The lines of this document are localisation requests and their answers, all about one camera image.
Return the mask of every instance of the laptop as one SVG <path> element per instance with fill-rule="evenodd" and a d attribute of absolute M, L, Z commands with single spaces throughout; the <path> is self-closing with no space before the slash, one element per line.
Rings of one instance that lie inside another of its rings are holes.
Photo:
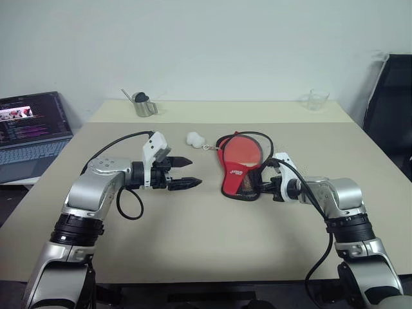
<path fill-rule="evenodd" d="M 41 176 L 72 137 L 57 92 L 0 98 L 0 183 Z"/>

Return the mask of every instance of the keychain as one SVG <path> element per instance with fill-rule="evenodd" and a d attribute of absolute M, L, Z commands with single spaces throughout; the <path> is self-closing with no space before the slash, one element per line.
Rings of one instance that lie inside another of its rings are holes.
<path fill-rule="evenodd" d="M 193 146 L 193 148 L 203 148 L 203 150 L 219 150 L 219 147 L 215 147 L 209 144 L 206 144 L 206 139 L 202 137 L 197 132 L 190 132 L 186 137 L 186 144 Z"/>

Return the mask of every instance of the laptop screen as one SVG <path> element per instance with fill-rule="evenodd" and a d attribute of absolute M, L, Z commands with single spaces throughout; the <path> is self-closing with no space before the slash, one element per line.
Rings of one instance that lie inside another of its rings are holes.
<path fill-rule="evenodd" d="M 57 92 L 0 98 L 0 147 L 71 135 Z"/>

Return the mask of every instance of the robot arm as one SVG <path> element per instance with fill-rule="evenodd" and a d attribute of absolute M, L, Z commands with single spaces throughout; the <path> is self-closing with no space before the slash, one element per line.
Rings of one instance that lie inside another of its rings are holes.
<path fill-rule="evenodd" d="M 142 162 L 99 156 L 72 185 L 50 240 L 41 255 L 23 296 L 24 309 L 88 308 L 92 303 L 95 272 L 91 264 L 95 242 L 103 234 L 103 221 L 120 188 L 189 189 L 196 178 L 174 180 L 172 167 L 192 162 L 166 157 L 170 148 L 156 132 L 144 146 Z"/>
<path fill-rule="evenodd" d="M 277 153 L 274 158 L 295 167 L 287 153 Z M 281 177 L 266 184 L 266 189 L 272 189 L 274 200 L 311 204 L 302 182 L 286 165 L 276 164 L 277 160 L 272 165 L 279 169 Z M 410 308 L 412 297 L 402 296 L 402 285 L 382 241 L 375 237 L 359 186 L 349 178 L 318 177 L 305 182 L 324 212 L 327 231 L 335 237 L 337 255 L 344 260 L 338 273 L 349 304 L 354 308 L 386 308 L 392 299 L 406 304 L 396 308 Z"/>

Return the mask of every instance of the laptop keyboard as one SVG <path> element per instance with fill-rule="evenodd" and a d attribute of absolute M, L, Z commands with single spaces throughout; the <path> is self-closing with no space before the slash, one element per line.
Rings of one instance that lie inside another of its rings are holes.
<path fill-rule="evenodd" d="M 68 142 L 68 140 L 63 140 L 54 143 L 0 150 L 0 165 L 58 156 Z"/>

